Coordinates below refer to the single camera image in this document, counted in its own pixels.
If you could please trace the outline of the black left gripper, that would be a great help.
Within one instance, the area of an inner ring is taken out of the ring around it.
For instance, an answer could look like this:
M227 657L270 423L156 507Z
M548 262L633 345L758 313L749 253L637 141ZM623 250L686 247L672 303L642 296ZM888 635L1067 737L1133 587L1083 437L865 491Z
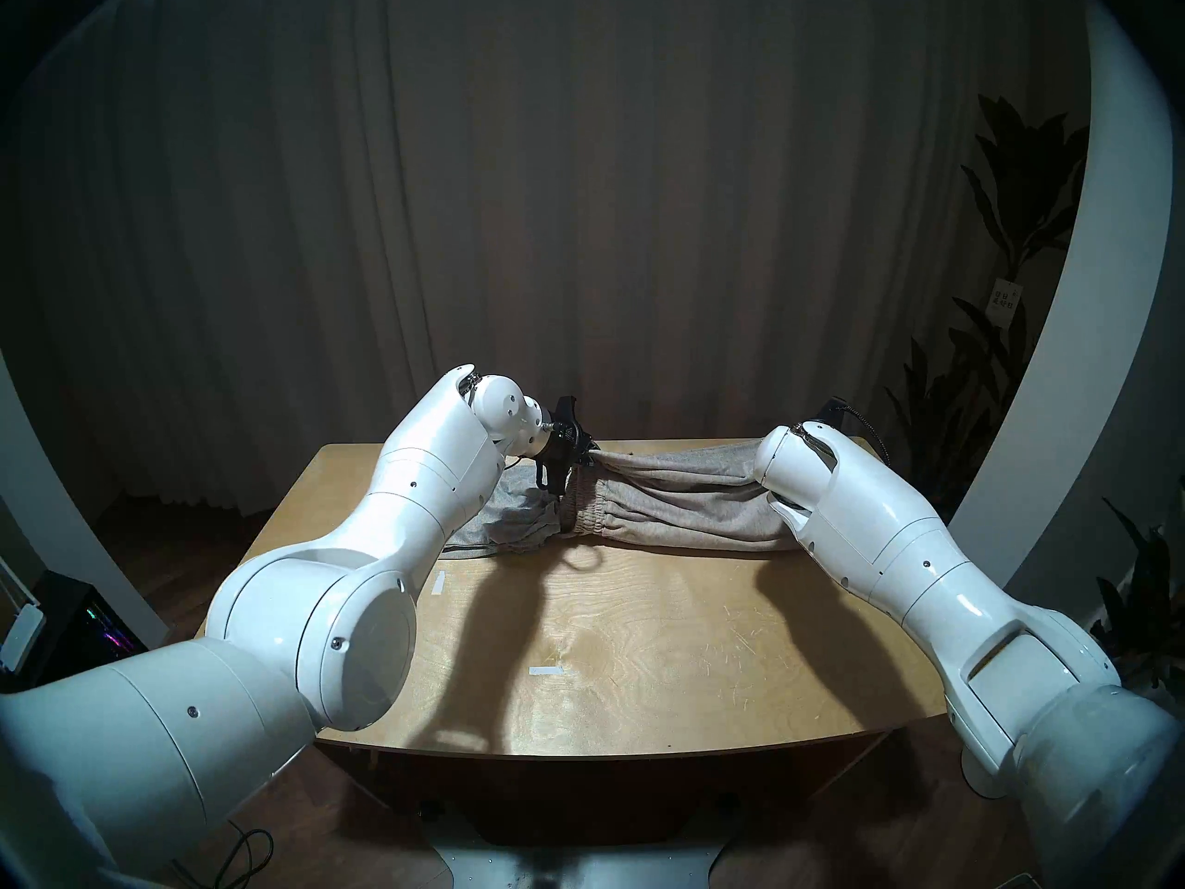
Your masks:
M595 466L595 440L579 426L575 396L557 401L546 427L547 442L536 455L537 479L566 479L576 467Z

